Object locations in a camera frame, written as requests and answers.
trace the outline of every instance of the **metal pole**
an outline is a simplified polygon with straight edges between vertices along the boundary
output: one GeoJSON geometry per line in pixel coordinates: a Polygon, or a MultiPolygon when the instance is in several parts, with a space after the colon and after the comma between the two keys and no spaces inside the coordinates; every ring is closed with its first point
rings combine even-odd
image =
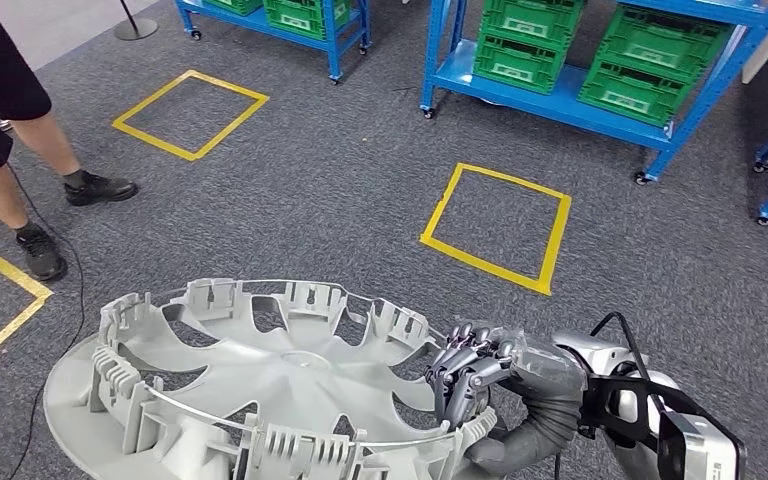
{"type": "Polygon", "coordinates": [[[131,15],[131,10],[128,9],[128,5],[125,4],[125,0],[119,0],[122,4],[122,9],[125,10],[127,20],[116,25],[113,29],[113,35],[119,40],[140,40],[148,37],[152,33],[157,31],[157,22],[149,20],[148,18],[134,18],[131,15]]]}
{"type": "Polygon", "coordinates": [[[119,0],[119,3],[122,4],[122,8],[125,10],[125,15],[128,16],[128,21],[131,22],[131,26],[134,27],[134,31],[138,32],[140,29],[137,28],[137,24],[134,22],[134,16],[131,15],[131,11],[128,10],[128,5],[125,3],[125,0],[119,0]]]}

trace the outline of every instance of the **shelf caster wheel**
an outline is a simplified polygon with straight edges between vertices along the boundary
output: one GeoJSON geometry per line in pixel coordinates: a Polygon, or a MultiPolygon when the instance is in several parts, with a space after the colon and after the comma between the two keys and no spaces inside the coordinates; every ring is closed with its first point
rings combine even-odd
{"type": "Polygon", "coordinates": [[[634,174],[634,183],[638,185],[649,185],[652,183],[652,179],[646,178],[646,174],[643,172],[637,172],[634,174]]]}
{"type": "Polygon", "coordinates": [[[752,171],[755,173],[768,173],[768,162],[755,162],[755,165],[752,165],[752,171]]]}

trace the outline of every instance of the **black cord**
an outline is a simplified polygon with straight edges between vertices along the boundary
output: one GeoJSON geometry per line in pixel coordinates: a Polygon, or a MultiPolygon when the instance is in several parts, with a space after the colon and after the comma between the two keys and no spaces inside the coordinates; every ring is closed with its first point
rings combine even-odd
{"type": "MultiPolygon", "coordinates": [[[[66,238],[61,235],[57,230],[54,229],[46,220],[45,217],[40,214],[39,210],[37,209],[37,206],[34,205],[34,201],[31,200],[31,196],[28,195],[28,191],[25,190],[25,186],[22,185],[22,181],[19,180],[19,176],[16,175],[16,170],[13,170],[13,166],[10,165],[10,163],[7,163],[7,168],[10,169],[10,173],[13,174],[13,178],[16,179],[16,184],[19,186],[19,189],[22,191],[22,194],[25,196],[25,198],[28,200],[28,204],[31,206],[31,209],[34,211],[36,216],[40,219],[43,225],[46,226],[49,230],[51,230],[51,233],[53,233],[60,241],[62,241],[67,247],[69,247],[69,250],[72,252],[72,256],[75,257],[75,265],[78,267],[78,275],[79,275],[79,281],[80,281],[80,290],[78,293],[78,303],[81,307],[81,323],[78,324],[78,329],[75,331],[75,336],[72,337],[72,340],[69,342],[69,345],[66,346],[65,349],[63,349],[63,353],[60,354],[60,356],[57,358],[57,360],[60,360],[63,358],[66,353],[69,352],[69,350],[75,346],[75,343],[77,343],[78,338],[81,335],[81,331],[84,329],[84,324],[86,324],[86,307],[84,306],[84,268],[81,265],[81,258],[78,256],[78,251],[75,249],[75,247],[69,243],[69,240],[66,240],[66,238]]],[[[13,478],[16,476],[17,473],[19,473],[19,468],[22,466],[22,463],[25,461],[25,457],[28,456],[28,450],[31,448],[31,440],[34,436],[34,417],[36,415],[37,411],[37,405],[39,405],[39,399],[40,395],[42,395],[42,392],[45,390],[45,381],[43,381],[42,385],[40,385],[39,389],[37,390],[36,395],[34,396],[34,402],[31,405],[31,418],[30,418],[30,425],[28,426],[28,439],[25,441],[25,447],[22,449],[22,455],[19,457],[19,463],[16,464],[16,467],[13,468],[13,472],[10,474],[8,480],[13,480],[13,478]]]]}
{"type": "MultiPolygon", "coordinates": [[[[16,175],[16,171],[13,170],[13,167],[8,163],[7,167],[10,169],[10,172],[13,174],[13,177],[16,178],[16,184],[19,186],[19,189],[22,191],[22,194],[25,195],[25,198],[28,200],[28,204],[31,206],[31,209],[34,211],[36,216],[40,219],[43,225],[51,231],[61,242],[63,242],[69,250],[72,252],[72,256],[75,257],[75,265],[78,267],[78,275],[79,275],[79,282],[80,282],[80,289],[78,291],[78,303],[81,307],[81,322],[78,324],[78,328],[75,330],[75,335],[72,337],[72,340],[69,342],[69,345],[66,346],[66,348],[63,349],[63,353],[60,354],[60,356],[57,358],[57,360],[60,360],[63,358],[69,350],[72,349],[73,346],[75,346],[75,343],[77,343],[78,338],[81,336],[81,331],[84,329],[84,324],[86,323],[87,316],[86,316],[86,307],[84,306],[84,268],[81,265],[81,258],[78,256],[78,251],[75,249],[75,247],[69,243],[69,240],[66,240],[63,235],[61,235],[57,230],[54,229],[46,220],[45,217],[43,217],[39,210],[37,210],[36,205],[34,205],[33,200],[31,200],[30,195],[28,195],[27,190],[25,190],[25,187],[22,185],[22,182],[19,180],[19,176],[16,175]]],[[[13,480],[13,478],[16,476],[17,473],[19,473],[19,468],[22,466],[22,463],[25,461],[25,457],[28,456],[28,450],[31,448],[31,440],[34,437],[34,417],[36,416],[37,406],[39,405],[40,396],[42,395],[42,392],[45,390],[45,381],[43,381],[42,385],[40,385],[39,389],[37,390],[37,394],[34,396],[34,403],[31,405],[31,419],[30,419],[30,425],[28,426],[28,438],[25,441],[25,447],[22,449],[22,455],[19,457],[19,462],[16,464],[16,467],[13,468],[13,473],[10,474],[8,480],[13,480]]]]}
{"type": "Polygon", "coordinates": [[[555,454],[555,480],[561,480],[561,452],[555,454]]]}
{"type": "MultiPolygon", "coordinates": [[[[631,332],[631,328],[628,326],[628,320],[625,319],[623,314],[620,312],[609,313],[590,332],[590,336],[595,337],[598,335],[599,332],[601,332],[605,327],[605,325],[607,325],[608,322],[615,318],[620,322],[620,326],[623,329],[623,335],[625,335],[625,340],[628,342],[628,348],[631,350],[631,354],[634,356],[634,361],[637,362],[638,370],[640,370],[640,376],[643,377],[644,380],[651,382],[652,379],[649,378],[649,371],[646,370],[646,365],[643,363],[643,357],[640,355],[640,348],[637,347],[637,341],[635,341],[634,334],[631,332]]],[[[661,401],[660,397],[652,396],[652,402],[655,403],[655,407],[658,408],[658,411],[664,412],[666,410],[664,408],[664,402],[661,401]]]]}

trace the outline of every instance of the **green plastic crate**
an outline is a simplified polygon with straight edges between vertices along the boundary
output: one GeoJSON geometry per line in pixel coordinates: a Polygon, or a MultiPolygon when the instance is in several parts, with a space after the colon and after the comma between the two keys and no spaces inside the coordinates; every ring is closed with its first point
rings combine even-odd
{"type": "Polygon", "coordinates": [[[565,50],[583,5],[584,0],[485,0],[481,28],[504,31],[531,45],[565,50]]]}
{"type": "Polygon", "coordinates": [[[562,53],[482,31],[473,75],[549,93],[564,64],[562,53]]]}
{"type": "MultiPolygon", "coordinates": [[[[263,0],[266,18],[273,27],[318,40],[325,39],[325,14],[321,0],[263,0]]],[[[351,0],[334,0],[337,28],[349,21],[351,0]]]]}
{"type": "Polygon", "coordinates": [[[204,0],[204,2],[239,15],[248,15],[263,6],[263,0],[204,0]]]}
{"type": "Polygon", "coordinates": [[[662,127],[691,87],[692,84],[602,62],[588,72],[578,100],[662,127]]]}
{"type": "Polygon", "coordinates": [[[730,34],[727,24],[620,5],[594,63],[632,67],[693,83],[730,34]]]}

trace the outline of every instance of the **yellow tape square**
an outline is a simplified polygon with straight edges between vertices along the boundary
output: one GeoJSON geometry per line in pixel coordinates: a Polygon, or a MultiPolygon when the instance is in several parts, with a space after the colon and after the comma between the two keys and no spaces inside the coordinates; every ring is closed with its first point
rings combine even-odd
{"type": "Polygon", "coordinates": [[[189,160],[193,162],[207,155],[207,152],[212,150],[213,147],[215,147],[219,142],[222,141],[222,139],[227,137],[231,132],[234,131],[235,128],[240,126],[241,123],[245,122],[249,117],[251,117],[252,114],[254,114],[254,112],[256,112],[260,107],[262,107],[264,103],[266,103],[267,100],[269,100],[269,97],[262,93],[258,93],[253,90],[249,90],[247,88],[243,88],[238,85],[228,83],[224,80],[219,80],[218,78],[214,78],[209,75],[199,73],[195,70],[187,70],[186,72],[184,72],[183,75],[167,83],[160,90],[154,92],[150,97],[138,103],[134,108],[120,115],[119,118],[113,121],[113,128],[116,128],[129,135],[137,137],[140,140],[148,143],[149,145],[153,145],[162,150],[166,150],[167,152],[173,155],[177,155],[185,160],[189,160]],[[255,102],[249,108],[247,108],[243,113],[241,113],[240,116],[235,118],[233,122],[231,122],[227,127],[223,128],[218,134],[216,134],[215,137],[208,140],[208,142],[205,143],[203,147],[201,147],[200,149],[198,149],[198,151],[195,151],[195,152],[190,152],[189,150],[185,150],[177,145],[172,145],[171,143],[165,140],[161,140],[155,137],[154,135],[150,135],[146,132],[143,132],[142,130],[136,129],[128,125],[127,123],[125,123],[129,118],[139,113],[142,109],[149,106],[152,102],[154,102],[161,96],[165,95],[170,90],[172,90],[173,88],[175,88],[177,85],[179,85],[181,82],[183,82],[188,78],[198,78],[199,80],[203,80],[212,85],[216,85],[222,88],[227,88],[232,92],[237,92],[241,95],[251,97],[255,100],[255,102]]]}
{"type": "Polygon", "coordinates": [[[24,310],[22,310],[19,315],[16,316],[13,320],[10,321],[10,323],[7,324],[6,327],[1,329],[0,331],[0,345],[4,343],[7,338],[10,337],[10,335],[13,335],[13,333],[19,329],[22,325],[24,325],[25,322],[28,321],[29,318],[31,318],[31,315],[36,313],[37,310],[42,308],[43,304],[45,303],[45,300],[52,295],[51,290],[45,287],[45,285],[37,282],[33,278],[29,277],[28,274],[25,272],[19,270],[14,265],[12,265],[7,260],[4,260],[0,257],[0,274],[7,277],[7,279],[11,280],[16,285],[19,285],[20,287],[24,288],[28,293],[33,295],[35,297],[34,301],[31,302],[30,305],[28,305],[24,310]]]}
{"type": "Polygon", "coordinates": [[[564,235],[564,228],[566,228],[571,202],[572,198],[569,195],[556,192],[555,190],[546,188],[542,185],[537,185],[536,183],[531,183],[527,180],[489,170],[487,168],[458,163],[454,173],[452,173],[452,177],[449,179],[449,184],[446,186],[446,190],[443,192],[443,198],[437,203],[437,208],[435,208],[434,212],[431,214],[431,219],[428,221],[425,231],[420,235],[419,241],[435,250],[449,255],[450,257],[460,260],[467,265],[484,270],[487,273],[504,278],[505,280],[540,292],[544,295],[551,295],[552,275],[555,272],[555,262],[558,258],[558,250],[561,246],[561,238],[564,235]],[[525,275],[490,263],[487,260],[478,258],[434,238],[434,229],[437,228],[437,223],[443,215],[443,210],[446,208],[446,204],[449,203],[449,199],[452,197],[452,193],[455,191],[455,187],[457,187],[458,181],[464,171],[476,172],[499,180],[511,182],[558,199],[558,211],[555,215],[555,221],[552,224],[552,230],[549,232],[549,242],[546,246],[546,253],[543,256],[543,262],[540,266],[540,274],[537,278],[526,277],[525,275]]]}

